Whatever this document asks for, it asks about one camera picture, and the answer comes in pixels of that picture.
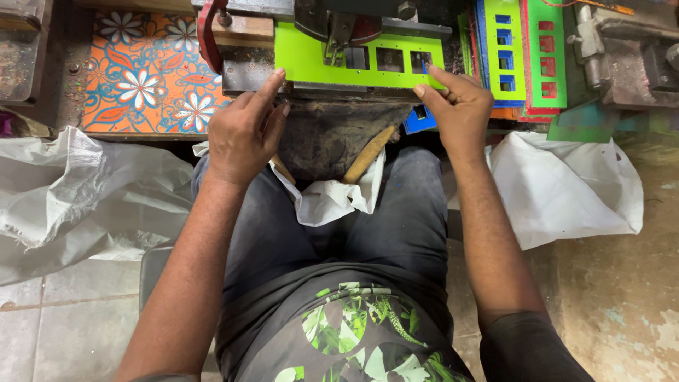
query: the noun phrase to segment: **red metal handle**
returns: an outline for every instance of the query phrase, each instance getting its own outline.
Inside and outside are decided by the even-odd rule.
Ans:
[[[221,75],[222,64],[215,36],[212,33],[212,23],[218,9],[226,8],[227,0],[205,0],[203,9],[198,16],[198,44],[200,55],[207,61],[211,71]]]

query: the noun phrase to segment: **dirty cloth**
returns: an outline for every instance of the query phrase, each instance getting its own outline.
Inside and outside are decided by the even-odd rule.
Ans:
[[[204,156],[207,152],[207,141],[194,146],[196,156]],[[269,166],[295,201],[297,221],[305,226],[318,227],[354,210],[373,213],[380,192],[385,158],[386,151],[382,148],[356,184],[344,184],[336,180],[315,181],[302,192],[276,170],[273,162],[269,162]]]
[[[140,260],[179,235],[192,171],[167,150],[73,127],[52,142],[0,139],[0,285],[86,258]]]

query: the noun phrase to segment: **black t-shirt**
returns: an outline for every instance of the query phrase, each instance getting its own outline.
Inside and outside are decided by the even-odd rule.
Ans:
[[[289,273],[225,305],[215,355],[225,381],[473,381],[452,349],[447,294],[381,264]],[[535,313],[483,333],[488,381],[592,381]]]

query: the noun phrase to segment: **bolt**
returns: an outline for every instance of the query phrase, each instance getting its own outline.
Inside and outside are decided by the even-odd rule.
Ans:
[[[410,20],[415,16],[417,8],[413,1],[404,1],[399,5],[398,17],[401,20]]]
[[[217,10],[217,14],[218,14],[217,22],[219,23],[219,25],[225,28],[228,28],[228,26],[231,25],[231,23],[234,21],[229,12],[226,11],[226,8]]]
[[[574,44],[576,42],[583,42],[582,37],[578,37],[576,35],[570,35],[568,38],[566,38],[566,43],[568,44]]]
[[[72,63],[69,65],[69,74],[76,75],[80,73],[80,64]]]

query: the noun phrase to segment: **black pants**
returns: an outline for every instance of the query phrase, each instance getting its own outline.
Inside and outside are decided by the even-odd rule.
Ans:
[[[208,168],[204,156],[194,171],[198,194]],[[250,184],[236,220],[224,277],[223,301],[305,266],[321,262],[387,264],[418,273],[445,289],[447,206],[441,163],[428,150],[409,147],[386,164],[372,215],[354,212],[341,253],[314,247],[324,227],[297,222],[293,202],[267,166]]]

